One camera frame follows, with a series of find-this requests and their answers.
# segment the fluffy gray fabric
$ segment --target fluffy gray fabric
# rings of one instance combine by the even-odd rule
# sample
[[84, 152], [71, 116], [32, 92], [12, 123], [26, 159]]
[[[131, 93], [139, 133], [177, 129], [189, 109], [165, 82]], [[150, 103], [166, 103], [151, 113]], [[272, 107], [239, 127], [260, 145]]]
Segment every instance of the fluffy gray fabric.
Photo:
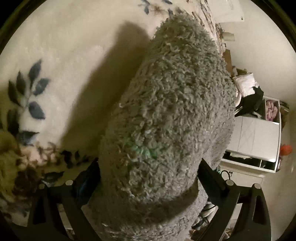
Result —
[[102, 183], [89, 207], [102, 240], [184, 240], [207, 202], [197, 180], [233, 129], [235, 88], [198, 21], [157, 30], [101, 140]]

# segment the floral blanket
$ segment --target floral blanket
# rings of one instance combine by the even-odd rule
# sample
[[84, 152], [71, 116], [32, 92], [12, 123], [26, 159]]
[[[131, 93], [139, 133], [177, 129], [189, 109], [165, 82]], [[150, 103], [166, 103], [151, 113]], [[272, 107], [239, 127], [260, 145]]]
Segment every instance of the floral blanket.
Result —
[[108, 115], [149, 40], [187, 12], [222, 54], [206, 0], [47, 0], [0, 55], [0, 209], [26, 225], [40, 184], [75, 179], [96, 159]]

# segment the leaf print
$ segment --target leaf print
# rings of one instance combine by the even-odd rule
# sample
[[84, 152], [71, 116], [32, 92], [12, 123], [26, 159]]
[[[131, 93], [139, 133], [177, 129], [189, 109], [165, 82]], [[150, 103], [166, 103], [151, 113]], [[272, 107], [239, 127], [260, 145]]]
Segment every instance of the leaf print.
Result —
[[146, 3], [147, 5], [150, 5], [150, 2], [148, 2], [147, 0], [142, 0], [143, 3]]
[[20, 106], [18, 100], [17, 100], [17, 91], [15, 89], [15, 85], [13, 82], [9, 81], [8, 82], [8, 96], [11, 102], [17, 104]]
[[177, 8], [177, 13], [178, 13], [178, 14], [181, 14], [181, 13], [183, 13], [183, 11], [178, 7], [178, 8]]
[[24, 77], [22, 73], [19, 71], [17, 75], [17, 90], [20, 92], [22, 95], [25, 94], [26, 90], [26, 81], [24, 80]]
[[40, 59], [38, 62], [36, 62], [29, 71], [29, 79], [30, 79], [30, 89], [32, 89], [32, 86], [34, 84], [34, 80], [39, 76], [40, 70], [41, 70], [41, 63], [42, 60]]
[[49, 79], [41, 79], [41, 80], [39, 80], [33, 94], [35, 96], [42, 94], [43, 91], [45, 90], [46, 86], [48, 85], [48, 83], [49, 83]]
[[64, 172], [49, 172], [44, 176], [43, 181], [49, 184], [55, 183], [59, 178], [63, 176]]
[[44, 112], [36, 101], [33, 101], [29, 104], [29, 112], [34, 119], [38, 119], [38, 120], [45, 119]]
[[78, 161], [80, 158], [79, 151], [76, 151], [74, 156], [75, 156], [75, 160]]
[[32, 144], [32, 142], [34, 141], [37, 134], [39, 134], [39, 132], [21, 131], [17, 135], [17, 140], [22, 145], [27, 146], [27, 145]]
[[73, 163], [71, 161], [71, 157], [72, 157], [72, 153], [70, 151], [62, 151], [61, 153], [62, 155], [64, 155], [64, 160], [65, 160], [65, 163], [67, 164], [67, 168], [72, 168], [73, 167]]
[[145, 8], [144, 8], [144, 12], [148, 15], [149, 14], [149, 8], [148, 8], [148, 6], [146, 6]]
[[171, 9], [168, 9], [168, 14], [169, 15], [174, 15], [173, 11]]
[[19, 132], [17, 109], [9, 110], [7, 113], [7, 130], [14, 136]]
[[170, 5], [172, 5], [173, 3], [171, 2], [171, 1], [169, 1], [169, 0], [162, 0], [163, 2], [165, 2], [165, 3], [167, 3], [167, 4], [170, 4]]

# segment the orange ball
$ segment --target orange ball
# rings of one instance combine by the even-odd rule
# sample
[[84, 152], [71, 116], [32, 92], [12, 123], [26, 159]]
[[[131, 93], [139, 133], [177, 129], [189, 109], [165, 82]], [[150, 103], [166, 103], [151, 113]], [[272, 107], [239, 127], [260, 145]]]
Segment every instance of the orange ball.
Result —
[[281, 149], [280, 149], [280, 156], [287, 156], [287, 155], [290, 155], [292, 153], [293, 149], [292, 149], [292, 146], [290, 145], [283, 145], [281, 146]]

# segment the white pillow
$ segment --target white pillow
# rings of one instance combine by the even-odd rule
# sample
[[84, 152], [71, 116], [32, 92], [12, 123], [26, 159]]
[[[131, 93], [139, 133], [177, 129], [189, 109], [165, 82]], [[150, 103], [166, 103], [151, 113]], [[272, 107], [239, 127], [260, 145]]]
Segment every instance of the white pillow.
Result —
[[258, 88], [259, 86], [259, 84], [254, 79], [253, 73], [234, 77], [233, 81], [240, 93], [242, 94], [242, 97], [255, 94], [253, 87]]

